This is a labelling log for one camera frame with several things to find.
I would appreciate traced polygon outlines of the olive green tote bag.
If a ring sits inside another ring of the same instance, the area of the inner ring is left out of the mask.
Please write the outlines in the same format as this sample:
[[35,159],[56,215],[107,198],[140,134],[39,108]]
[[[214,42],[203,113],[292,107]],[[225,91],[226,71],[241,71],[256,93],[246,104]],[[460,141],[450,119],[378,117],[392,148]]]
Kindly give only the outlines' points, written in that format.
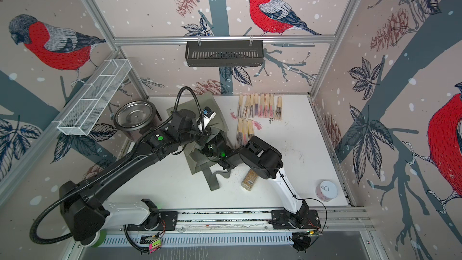
[[215,191],[220,188],[217,175],[221,175],[224,178],[229,178],[231,175],[228,169],[225,169],[224,172],[211,171],[211,167],[218,163],[218,145],[220,143],[227,144],[227,132],[229,129],[225,117],[210,91],[198,95],[197,100],[193,99],[179,104],[178,109],[197,112],[196,103],[199,103],[203,116],[202,120],[198,120],[198,124],[206,125],[205,133],[200,136],[198,141],[185,146],[184,155],[190,172],[193,175],[202,173],[210,191]]

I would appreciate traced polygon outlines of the colourful floral folding fan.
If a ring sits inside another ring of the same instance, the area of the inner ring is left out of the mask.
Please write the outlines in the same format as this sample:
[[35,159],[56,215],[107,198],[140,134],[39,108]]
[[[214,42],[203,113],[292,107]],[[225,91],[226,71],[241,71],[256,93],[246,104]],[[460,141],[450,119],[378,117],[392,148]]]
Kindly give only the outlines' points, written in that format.
[[262,125],[254,120],[247,121],[247,130],[248,130],[248,139],[250,140],[254,135],[255,131],[259,131],[262,129]]

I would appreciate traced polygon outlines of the purple folding fan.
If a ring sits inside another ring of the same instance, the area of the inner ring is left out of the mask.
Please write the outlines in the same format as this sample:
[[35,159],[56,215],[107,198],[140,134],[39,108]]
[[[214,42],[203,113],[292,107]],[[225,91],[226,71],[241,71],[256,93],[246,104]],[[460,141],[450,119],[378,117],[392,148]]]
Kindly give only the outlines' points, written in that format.
[[254,116],[259,117],[259,94],[254,95]]

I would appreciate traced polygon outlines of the grey white folding fan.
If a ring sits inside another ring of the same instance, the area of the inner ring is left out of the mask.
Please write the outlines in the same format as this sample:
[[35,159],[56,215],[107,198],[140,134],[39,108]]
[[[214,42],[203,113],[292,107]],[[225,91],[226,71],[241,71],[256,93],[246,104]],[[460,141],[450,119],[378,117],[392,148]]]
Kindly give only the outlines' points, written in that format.
[[276,105],[276,111],[275,111],[275,115],[274,115],[275,120],[281,120],[282,119],[282,101],[283,101],[282,97],[278,96],[277,105]]

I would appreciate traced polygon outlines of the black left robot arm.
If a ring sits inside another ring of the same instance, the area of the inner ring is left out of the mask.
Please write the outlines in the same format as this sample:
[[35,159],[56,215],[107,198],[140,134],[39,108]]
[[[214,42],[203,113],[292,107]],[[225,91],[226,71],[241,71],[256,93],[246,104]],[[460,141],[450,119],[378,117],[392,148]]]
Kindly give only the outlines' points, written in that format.
[[196,118],[190,110],[172,114],[163,128],[147,132],[130,154],[102,172],[78,184],[69,181],[60,187],[60,213],[76,241],[90,243],[99,231],[114,226],[133,225],[147,231],[159,227],[160,211],[149,199],[137,203],[108,203],[121,186],[146,168],[177,152],[189,143],[203,144],[210,135],[209,122],[216,113],[206,107]]

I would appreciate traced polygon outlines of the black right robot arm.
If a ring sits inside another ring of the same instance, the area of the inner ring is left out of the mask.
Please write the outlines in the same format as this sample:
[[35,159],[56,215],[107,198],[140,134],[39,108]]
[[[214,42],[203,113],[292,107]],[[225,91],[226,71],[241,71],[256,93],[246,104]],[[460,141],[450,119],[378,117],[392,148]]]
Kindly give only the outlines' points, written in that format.
[[246,144],[232,149],[222,136],[216,136],[205,144],[201,153],[226,171],[245,164],[258,177],[272,181],[275,191],[283,201],[283,215],[288,221],[286,226],[300,228],[303,221],[308,219],[309,206],[298,197],[286,179],[281,153],[261,138],[252,136]]

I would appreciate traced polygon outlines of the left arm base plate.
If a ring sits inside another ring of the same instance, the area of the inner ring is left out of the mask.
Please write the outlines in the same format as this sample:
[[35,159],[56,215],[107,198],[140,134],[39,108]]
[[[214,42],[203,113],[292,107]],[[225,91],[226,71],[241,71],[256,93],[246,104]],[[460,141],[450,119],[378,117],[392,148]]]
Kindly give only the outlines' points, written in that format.
[[128,225],[127,230],[144,231],[174,231],[178,220],[177,211],[160,211],[156,215],[150,215],[142,224]]

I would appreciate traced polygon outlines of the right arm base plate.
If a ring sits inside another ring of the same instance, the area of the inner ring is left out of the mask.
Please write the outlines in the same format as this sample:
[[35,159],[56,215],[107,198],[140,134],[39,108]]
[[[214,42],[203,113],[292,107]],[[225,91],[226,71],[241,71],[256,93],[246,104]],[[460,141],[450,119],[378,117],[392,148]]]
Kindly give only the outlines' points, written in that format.
[[314,229],[320,230],[322,225],[317,210],[309,209],[303,215],[281,210],[272,210],[268,222],[274,229]]

